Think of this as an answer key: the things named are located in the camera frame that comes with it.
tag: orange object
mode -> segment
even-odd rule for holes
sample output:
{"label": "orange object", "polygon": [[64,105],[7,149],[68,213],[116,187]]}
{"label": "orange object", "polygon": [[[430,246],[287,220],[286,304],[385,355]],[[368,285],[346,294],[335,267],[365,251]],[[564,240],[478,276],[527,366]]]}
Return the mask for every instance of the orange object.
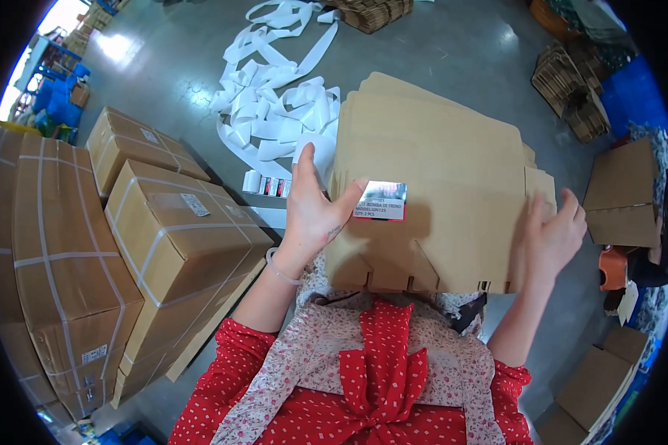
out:
{"label": "orange object", "polygon": [[544,29],[562,43],[581,35],[579,31],[570,31],[569,22],[555,14],[545,0],[532,0],[529,12]]}
{"label": "orange object", "polygon": [[627,280],[626,253],[613,245],[601,251],[599,255],[599,272],[601,272],[601,290],[617,290],[626,287]]}

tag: product label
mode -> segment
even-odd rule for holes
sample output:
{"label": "product label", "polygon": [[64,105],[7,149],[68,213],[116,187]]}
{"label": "product label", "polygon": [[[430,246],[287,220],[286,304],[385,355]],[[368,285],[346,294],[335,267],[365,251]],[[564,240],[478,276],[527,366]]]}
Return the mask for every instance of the product label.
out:
{"label": "product label", "polygon": [[291,187],[292,181],[289,179],[262,177],[257,194],[263,194],[268,197],[286,198],[289,196]]}
{"label": "product label", "polygon": [[107,345],[99,346],[97,349],[82,354],[82,365],[86,365],[94,360],[99,360],[107,355]]}
{"label": "product label", "polygon": [[147,129],[141,129],[141,132],[144,134],[144,138],[148,139],[149,141],[153,142],[154,144],[158,144],[158,139],[156,139],[156,135],[154,135],[152,132],[150,132]]}
{"label": "product label", "polygon": [[353,217],[403,221],[406,217],[406,184],[369,181],[364,195],[354,208]]}
{"label": "product label", "polygon": [[206,215],[210,215],[208,209],[205,208],[203,203],[198,199],[196,195],[190,193],[181,193],[181,197],[183,198],[184,201],[186,201],[188,207],[190,207],[191,210],[193,210],[193,213],[195,213],[197,217],[204,217]]}

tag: tattoo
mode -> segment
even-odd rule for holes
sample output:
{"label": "tattoo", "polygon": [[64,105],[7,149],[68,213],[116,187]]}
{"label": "tattoo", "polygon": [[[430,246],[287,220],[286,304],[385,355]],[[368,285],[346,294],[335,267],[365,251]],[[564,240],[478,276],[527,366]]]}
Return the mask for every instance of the tattoo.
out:
{"label": "tattoo", "polygon": [[332,228],[331,230],[329,230],[329,232],[327,232],[326,235],[322,236],[322,241],[329,244],[340,231],[341,231],[341,224],[335,228]]}

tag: person's right hand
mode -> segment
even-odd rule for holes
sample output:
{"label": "person's right hand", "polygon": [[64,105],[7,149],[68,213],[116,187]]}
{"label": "person's right hand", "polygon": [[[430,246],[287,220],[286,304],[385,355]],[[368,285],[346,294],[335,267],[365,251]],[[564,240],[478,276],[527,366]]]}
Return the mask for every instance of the person's right hand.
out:
{"label": "person's right hand", "polygon": [[574,257],[586,233],[586,212],[570,189],[562,189],[564,206],[548,222],[544,198],[534,195],[525,226],[526,276],[555,279]]}

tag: wrist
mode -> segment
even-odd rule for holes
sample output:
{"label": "wrist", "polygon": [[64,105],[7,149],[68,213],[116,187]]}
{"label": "wrist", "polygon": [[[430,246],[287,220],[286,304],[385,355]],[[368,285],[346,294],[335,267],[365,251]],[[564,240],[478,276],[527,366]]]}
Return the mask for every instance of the wrist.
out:
{"label": "wrist", "polygon": [[310,258],[304,254],[302,249],[296,245],[286,244],[285,240],[272,255],[272,262],[277,270],[293,280],[299,280],[302,277],[304,266],[309,260]]}

